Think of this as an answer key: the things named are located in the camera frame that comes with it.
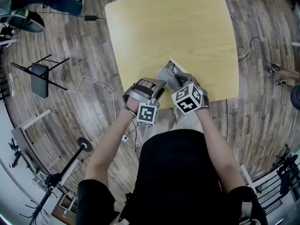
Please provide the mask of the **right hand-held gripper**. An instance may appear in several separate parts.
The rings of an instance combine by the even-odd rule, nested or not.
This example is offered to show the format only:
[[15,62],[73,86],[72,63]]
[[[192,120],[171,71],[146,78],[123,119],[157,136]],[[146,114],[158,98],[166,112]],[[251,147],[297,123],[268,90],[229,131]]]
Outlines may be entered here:
[[189,73],[175,75],[177,90],[171,95],[174,105],[184,114],[209,108],[207,91]]

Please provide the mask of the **person's left hand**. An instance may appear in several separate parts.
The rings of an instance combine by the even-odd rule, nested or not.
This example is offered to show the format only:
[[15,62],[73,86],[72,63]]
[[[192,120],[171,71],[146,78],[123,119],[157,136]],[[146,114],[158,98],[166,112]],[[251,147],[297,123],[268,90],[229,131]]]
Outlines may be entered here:
[[[152,82],[148,81],[148,80],[141,80],[139,83],[138,83],[141,87],[145,87],[149,90],[155,90],[156,89],[156,85],[154,85]],[[140,91],[140,90],[137,90],[137,89],[134,89],[133,92],[141,95],[142,97],[145,97],[147,99],[150,98],[150,96],[147,94],[147,93],[144,93],[143,91]],[[139,103],[140,101],[135,99],[134,97],[132,96],[129,96],[128,97],[128,100],[126,102],[126,106],[128,109],[130,109],[134,114],[137,114],[138,112],[138,108],[139,108]]]

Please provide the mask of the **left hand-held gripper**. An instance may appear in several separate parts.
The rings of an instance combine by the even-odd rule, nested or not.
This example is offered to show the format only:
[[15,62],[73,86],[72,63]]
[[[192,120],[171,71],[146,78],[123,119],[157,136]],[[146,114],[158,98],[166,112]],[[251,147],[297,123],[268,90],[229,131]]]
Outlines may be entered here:
[[[149,90],[145,87],[141,87],[138,83],[141,80],[148,80],[152,82],[154,85],[156,85],[155,90]],[[164,86],[166,85],[166,82],[163,80],[158,79],[150,79],[150,78],[142,78],[136,83],[134,83],[132,86],[130,86],[125,93],[123,94],[123,102],[124,107],[130,111],[135,117],[138,124],[152,127],[155,125],[157,118],[158,118],[158,108],[160,107],[159,99],[163,95],[165,89]],[[143,91],[144,93],[147,93],[150,98],[147,99],[145,97],[142,97],[141,95],[133,92],[134,89]],[[130,109],[127,108],[126,102],[128,100],[128,97],[132,96],[135,99],[139,100],[139,108],[137,114],[134,114]]]

